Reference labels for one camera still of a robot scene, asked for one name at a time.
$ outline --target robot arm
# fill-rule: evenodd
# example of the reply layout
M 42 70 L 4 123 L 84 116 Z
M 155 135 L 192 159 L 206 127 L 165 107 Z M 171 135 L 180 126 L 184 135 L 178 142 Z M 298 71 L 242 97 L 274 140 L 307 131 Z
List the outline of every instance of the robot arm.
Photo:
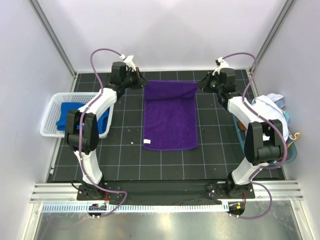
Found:
M 254 115 L 244 104 L 241 94 L 236 91 L 235 71 L 221 57 L 216 60 L 217 69 L 209 71 L 198 83 L 205 93 L 216 93 L 218 102 L 235 115 L 246 127 L 244 159 L 237 169 L 229 173 L 226 181 L 226 194 L 231 198 L 239 197 L 250 185 L 250 177 L 262 166 L 268 166 L 284 154 L 280 137 L 262 119 Z M 278 119 L 270 120 L 280 132 L 282 123 Z
M 110 108 L 108 121 L 112 119 L 114 104 L 125 93 L 126 88 L 140 89 L 148 84 L 148 82 L 140 74 L 139 68 L 133 63 L 133 55 L 125 57 L 121 55 L 123 60 L 114 62 L 111 68 L 110 79 L 107 85 L 102 90 L 99 90 L 98 95 L 101 95 L 97 101 L 94 101 L 96 96 L 86 105 L 78 110 L 70 110 L 67 114 L 65 139 L 67 144 L 78 158 L 79 156 L 79 122 L 80 116 L 84 110 L 90 106 L 84 117 L 84 130 L 82 135 L 82 156 L 83 164 L 86 172 L 97 185 L 103 184 L 103 174 L 98 165 L 96 148 L 99 142 L 99 133 L 97 121 L 102 114 Z M 83 181 L 88 185 L 91 182 L 86 175 L 83 175 Z

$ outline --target purple towel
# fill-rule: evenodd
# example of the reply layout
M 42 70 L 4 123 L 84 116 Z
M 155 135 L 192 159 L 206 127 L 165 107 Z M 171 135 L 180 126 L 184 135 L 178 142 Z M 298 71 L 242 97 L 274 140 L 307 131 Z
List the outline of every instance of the purple towel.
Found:
M 149 81 L 144 89 L 143 147 L 187 150 L 198 146 L 197 83 Z

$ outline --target blue cloth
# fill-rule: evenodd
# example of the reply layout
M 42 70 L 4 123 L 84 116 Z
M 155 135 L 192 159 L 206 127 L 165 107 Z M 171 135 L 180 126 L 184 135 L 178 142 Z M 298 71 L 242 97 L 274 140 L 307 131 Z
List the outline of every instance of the blue cloth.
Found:
M 56 122 L 57 129 L 59 131 L 65 131 L 66 130 L 66 122 L 67 122 L 67 114 L 69 110 L 77 110 L 81 107 L 83 107 L 84 103 L 78 103 L 78 102 L 63 102 L 61 104 L 61 116 L 59 121 Z M 97 125 L 98 125 L 98 132 L 99 134 L 103 134 L 107 129 L 107 123 L 108 123 L 108 116 L 109 116 L 109 108 L 101 115 L 99 118 Z

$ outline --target grid floor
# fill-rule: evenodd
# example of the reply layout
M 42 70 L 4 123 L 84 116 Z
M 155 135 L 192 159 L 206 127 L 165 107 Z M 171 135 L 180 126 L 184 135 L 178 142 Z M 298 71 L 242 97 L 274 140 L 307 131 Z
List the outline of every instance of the grid floor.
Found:
M 249 82 L 245 70 L 236 70 L 236 89 L 243 92 Z M 143 72 L 146 80 L 198 82 L 207 71 Z M 100 73 L 106 81 L 108 73 Z M 75 92 L 97 92 L 99 83 L 93 73 L 79 74 Z M 144 125 L 143 89 L 127 89 L 114 105 L 110 131 L 97 148 L 100 169 L 105 180 L 187 180 L 223 179 L 237 168 L 244 154 L 232 114 L 218 103 L 215 94 L 196 93 L 199 145 L 191 150 L 154 151 L 142 146 Z M 246 97 L 254 97 L 251 88 Z M 53 174 L 48 182 L 80 180 L 82 172 L 74 153 L 62 139 Z M 263 170 L 256 178 L 283 179 L 281 169 Z

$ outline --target purple cable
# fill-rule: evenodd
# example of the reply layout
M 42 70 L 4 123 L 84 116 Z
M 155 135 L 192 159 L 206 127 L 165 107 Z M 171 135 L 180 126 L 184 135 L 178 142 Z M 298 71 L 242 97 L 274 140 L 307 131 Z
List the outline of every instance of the purple cable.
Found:
M 254 80 L 254 78 L 256 76 L 256 71 L 257 71 L 257 68 L 258 68 L 257 58 L 253 54 L 248 53 L 248 52 L 237 52 L 237 53 L 233 53 L 233 54 L 227 55 L 227 56 L 223 57 L 222 59 L 227 59 L 229 57 L 233 57 L 233 56 L 236 56 L 236 55 L 248 55 L 248 56 L 252 57 L 253 60 L 254 60 L 254 69 L 253 69 L 253 72 L 252 72 L 252 76 L 251 76 L 250 81 L 247 84 L 247 86 L 245 87 L 245 89 L 243 91 L 243 94 L 242 94 L 242 102 L 243 102 L 243 104 L 254 115 L 256 115 L 258 118 L 262 119 L 264 122 L 266 122 L 270 127 L 272 127 L 274 129 L 274 131 L 279 135 L 279 137 L 281 139 L 281 142 L 283 144 L 283 147 L 284 147 L 283 157 L 282 157 L 281 161 L 279 162 L 279 164 L 277 164 L 275 166 L 262 166 L 262 167 L 259 167 L 249 177 L 249 182 L 250 183 L 255 184 L 255 185 L 259 185 L 260 187 L 263 187 L 266 190 L 266 192 L 268 193 L 269 198 L 270 198 L 270 205 L 269 205 L 268 209 L 263 214 L 261 214 L 259 216 L 237 216 L 235 214 L 231 214 L 233 217 L 236 217 L 236 218 L 246 219 L 246 220 L 254 220 L 254 219 L 259 219 L 259 218 L 265 216 L 266 214 L 268 214 L 270 212 L 270 210 L 272 208 L 272 205 L 273 205 L 273 200 L 272 200 L 271 192 L 267 189 L 266 186 L 264 186 L 261 183 L 254 182 L 252 180 L 262 169 L 272 170 L 272 169 L 280 168 L 282 166 L 282 164 L 284 164 L 284 162 L 287 159 L 288 149 L 287 149 L 286 141 L 285 141 L 283 135 L 281 134 L 281 132 L 278 130 L 278 128 L 276 128 L 276 126 L 274 124 L 272 124 L 268 119 L 264 118 L 263 116 L 260 116 L 254 109 L 252 109 L 252 106 L 250 104 L 245 102 L 246 92 L 248 91 L 248 88 L 250 87 L 252 81 Z
M 126 200 L 127 198 L 127 195 L 128 193 L 126 191 L 112 191 L 112 190 L 108 190 L 108 189 L 105 189 L 103 187 L 100 187 L 99 185 L 97 185 L 92 179 L 91 177 L 88 175 L 86 169 L 85 169 L 85 166 L 84 166 L 84 161 L 83 161 L 83 157 L 82 157 L 82 135 L 83 135 L 83 122 L 84 122 L 84 117 L 85 117 L 85 114 L 86 112 L 88 111 L 88 109 L 92 106 L 92 104 L 94 104 L 103 94 L 104 92 L 104 86 L 103 86 L 103 83 L 95 69 L 95 66 L 94 66 L 94 63 L 93 63 L 93 56 L 96 52 L 99 52 L 99 51 L 110 51 L 110 52 L 113 52 L 119 56 L 121 56 L 121 54 L 115 50 L 112 50 L 112 49 L 109 49 L 109 48 L 99 48 L 95 51 L 92 52 L 91 56 L 90 56 L 90 63 L 91 63 L 91 66 L 92 66 L 92 69 L 93 69 L 93 72 L 96 76 L 96 78 L 98 79 L 99 81 L 99 84 L 100 84 L 100 87 L 101 87 L 101 93 L 84 109 L 83 113 L 81 114 L 81 117 L 80 117 L 80 123 L 79 123 L 79 157 L 80 157 L 80 167 L 81 167 L 81 170 L 83 172 L 83 174 L 88 178 L 88 180 L 92 183 L 92 185 L 94 185 L 97 189 L 101 190 L 101 191 L 104 191 L 104 192 L 107 192 L 107 193 L 112 193 L 112 194 L 117 194 L 117 193 L 121 193 L 121 194 L 124 194 L 124 198 L 122 199 L 122 201 L 119 203 L 118 206 L 116 206 L 114 209 L 112 209 L 111 211 L 105 213 L 105 214 L 102 214 L 100 216 L 100 218 L 103 218 L 103 217 L 106 217 L 106 216 L 109 216 L 111 215 L 115 210 L 117 210 L 123 203 L 124 201 Z

